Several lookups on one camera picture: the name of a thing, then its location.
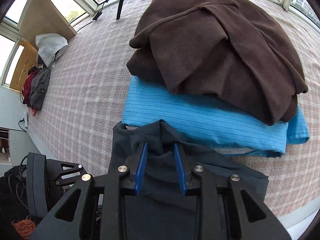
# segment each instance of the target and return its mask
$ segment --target checkered cloth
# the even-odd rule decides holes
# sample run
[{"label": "checkered cloth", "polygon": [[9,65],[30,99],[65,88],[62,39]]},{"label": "checkered cloth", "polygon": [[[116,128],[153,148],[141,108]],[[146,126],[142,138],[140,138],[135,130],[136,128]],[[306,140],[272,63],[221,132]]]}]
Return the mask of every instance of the checkered cloth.
[{"label": "checkered cloth", "polygon": [[[282,216],[316,198],[320,191],[320,35],[271,1],[251,1],[289,35],[309,86],[307,94],[298,96],[310,132],[308,143],[288,146],[281,158],[234,158],[269,176],[265,203],[276,216]],[[29,129],[59,160],[81,163],[95,176],[108,171],[112,128],[122,118],[131,78],[126,68],[134,51],[129,40],[150,2],[125,0],[118,21],[118,4],[110,5],[97,21],[81,29],[52,70],[42,111],[29,118]],[[90,21],[84,20],[77,29]]]}]

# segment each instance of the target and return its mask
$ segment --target blue folded cloth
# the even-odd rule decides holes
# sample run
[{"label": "blue folded cloth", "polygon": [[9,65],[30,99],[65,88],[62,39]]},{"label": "blue folded cloth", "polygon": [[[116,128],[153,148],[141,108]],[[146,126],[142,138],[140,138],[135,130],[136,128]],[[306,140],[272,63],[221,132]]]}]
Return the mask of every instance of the blue folded cloth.
[{"label": "blue folded cloth", "polygon": [[268,126],[219,99],[201,95],[172,95],[167,88],[133,76],[122,123],[140,127],[165,120],[190,142],[224,149],[225,155],[280,157],[286,144],[309,140],[308,127],[298,106],[289,122]]}]

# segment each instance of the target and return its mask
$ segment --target brown blanket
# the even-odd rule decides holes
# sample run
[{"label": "brown blanket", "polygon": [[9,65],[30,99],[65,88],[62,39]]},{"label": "brown blanket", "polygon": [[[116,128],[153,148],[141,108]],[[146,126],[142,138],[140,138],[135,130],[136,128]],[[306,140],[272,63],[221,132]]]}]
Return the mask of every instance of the brown blanket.
[{"label": "brown blanket", "polygon": [[153,0],[129,45],[132,75],[216,96],[268,125],[292,119],[308,91],[287,34],[248,0]]}]

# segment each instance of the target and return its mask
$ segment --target metal screw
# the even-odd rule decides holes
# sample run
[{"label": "metal screw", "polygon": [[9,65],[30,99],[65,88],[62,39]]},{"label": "metal screw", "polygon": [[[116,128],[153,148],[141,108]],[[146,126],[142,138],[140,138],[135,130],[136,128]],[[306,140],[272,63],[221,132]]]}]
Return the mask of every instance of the metal screw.
[{"label": "metal screw", "polygon": [[91,175],[90,174],[84,174],[84,175],[82,175],[81,179],[83,181],[88,181],[89,179],[91,179]]},{"label": "metal screw", "polygon": [[118,171],[120,171],[120,172],[126,172],[127,169],[128,169],[128,167],[125,166],[125,165],[121,165],[121,166],[118,167]]},{"label": "metal screw", "polygon": [[195,166],[195,171],[197,171],[197,172],[203,171],[203,166],[201,166],[201,165],[196,165],[196,166]]},{"label": "metal screw", "polygon": [[239,177],[238,174],[232,174],[232,175],[231,175],[231,180],[233,180],[233,181],[239,181],[239,180],[240,180],[240,177]]}]

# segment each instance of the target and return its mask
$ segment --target wooden panel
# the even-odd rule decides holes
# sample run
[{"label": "wooden panel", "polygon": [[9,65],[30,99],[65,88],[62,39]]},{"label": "wooden panel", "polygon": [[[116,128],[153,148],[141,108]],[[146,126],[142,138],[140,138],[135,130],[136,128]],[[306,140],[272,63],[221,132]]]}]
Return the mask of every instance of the wooden panel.
[{"label": "wooden panel", "polygon": [[28,77],[29,69],[32,68],[33,65],[38,65],[36,62],[38,51],[29,42],[20,41],[20,45],[22,45],[24,49],[18,60],[10,83],[10,88],[17,91],[21,91],[24,82]]},{"label": "wooden panel", "polygon": [[21,22],[19,32],[36,49],[38,49],[36,46],[37,35],[57,33],[67,40],[76,35],[76,31],[51,0],[32,0]]}]

